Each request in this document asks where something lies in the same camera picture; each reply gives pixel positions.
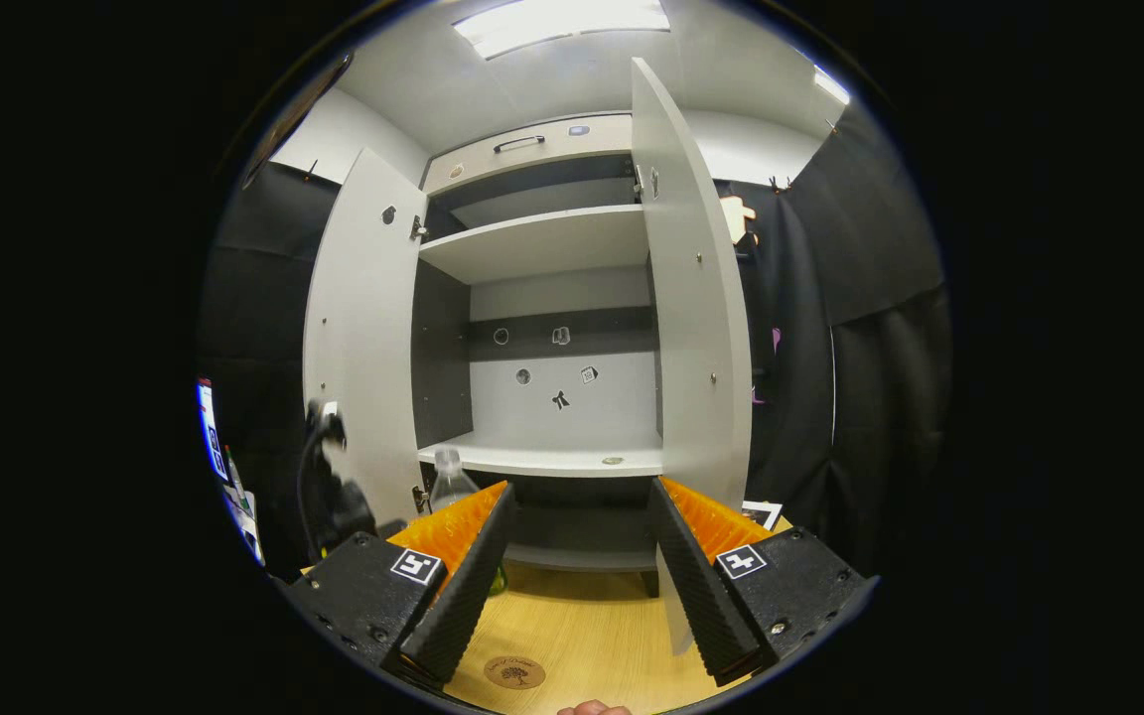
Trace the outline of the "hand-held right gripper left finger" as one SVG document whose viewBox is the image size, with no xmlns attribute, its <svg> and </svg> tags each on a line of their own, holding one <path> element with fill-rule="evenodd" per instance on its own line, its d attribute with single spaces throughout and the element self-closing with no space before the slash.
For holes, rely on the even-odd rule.
<svg viewBox="0 0 1144 715">
<path fill-rule="evenodd" d="M 347 537 L 283 591 L 363 668 L 439 691 L 480 621 L 516 511 L 500 480 L 394 535 Z"/>
</svg>

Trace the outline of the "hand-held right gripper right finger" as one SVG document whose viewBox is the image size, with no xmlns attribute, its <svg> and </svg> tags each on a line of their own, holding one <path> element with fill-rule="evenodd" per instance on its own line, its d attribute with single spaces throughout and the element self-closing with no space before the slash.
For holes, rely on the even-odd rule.
<svg viewBox="0 0 1144 715">
<path fill-rule="evenodd" d="M 877 575 L 861 575 L 807 529 L 769 532 L 667 477 L 650 480 L 648 529 L 718 686 L 789 669 L 877 590 Z"/>
</svg>

